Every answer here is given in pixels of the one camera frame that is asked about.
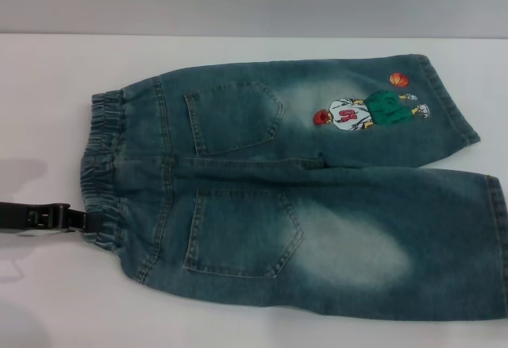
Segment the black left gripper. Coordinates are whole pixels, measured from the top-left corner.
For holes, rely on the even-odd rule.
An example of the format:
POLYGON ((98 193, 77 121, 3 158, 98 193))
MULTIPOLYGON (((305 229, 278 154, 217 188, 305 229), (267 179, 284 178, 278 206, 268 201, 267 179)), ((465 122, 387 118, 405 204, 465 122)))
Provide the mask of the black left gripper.
POLYGON ((1 232, 28 230, 68 230, 98 233, 102 228, 99 213, 69 210, 65 203, 21 204, 1 202, 1 232))

